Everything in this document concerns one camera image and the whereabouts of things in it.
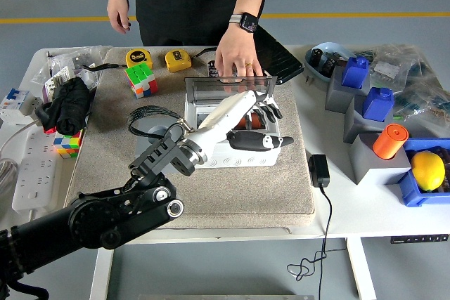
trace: table leg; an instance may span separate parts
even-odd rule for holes
[[[111,265],[113,264],[112,249],[98,249],[94,277],[92,279],[90,300],[106,300],[110,284]]]
[[[376,300],[371,272],[368,269],[363,243],[360,237],[348,237],[347,249],[352,263],[354,280],[360,300]]]

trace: clear lid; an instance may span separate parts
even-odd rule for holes
[[[188,103],[218,104],[243,91],[258,91],[272,96],[276,77],[187,77],[185,78]]]

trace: gray floor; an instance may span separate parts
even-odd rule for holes
[[[134,1],[130,1],[134,13]],[[104,16],[106,0],[0,0],[0,19]],[[266,0],[265,13],[449,12],[448,0]],[[450,89],[450,17],[263,19],[283,44],[410,43],[426,54]],[[139,46],[136,22],[126,36],[107,22],[0,25],[0,97],[17,86],[33,53],[64,46]],[[343,246],[331,240],[329,248]],[[391,245],[389,238],[363,240],[378,299],[448,299],[450,244]],[[295,282],[285,265],[311,257],[318,240],[217,242],[125,246],[115,253],[108,298],[139,294],[311,294],[319,274]],[[88,299],[96,252],[78,251],[26,276],[48,287],[51,299]],[[13,293],[10,299],[31,299]],[[323,299],[358,299],[346,252],[324,261]]]

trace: lemon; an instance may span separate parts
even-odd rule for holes
[[[445,177],[444,162],[433,152],[418,152],[411,159],[414,178],[425,191],[437,189]]]

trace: blue bin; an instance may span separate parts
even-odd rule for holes
[[[405,151],[428,150],[443,147],[450,150],[450,138],[410,138],[403,148]],[[421,207],[422,204],[450,204],[450,193],[424,193],[417,185],[412,170],[399,181],[403,201],[408,207]]]

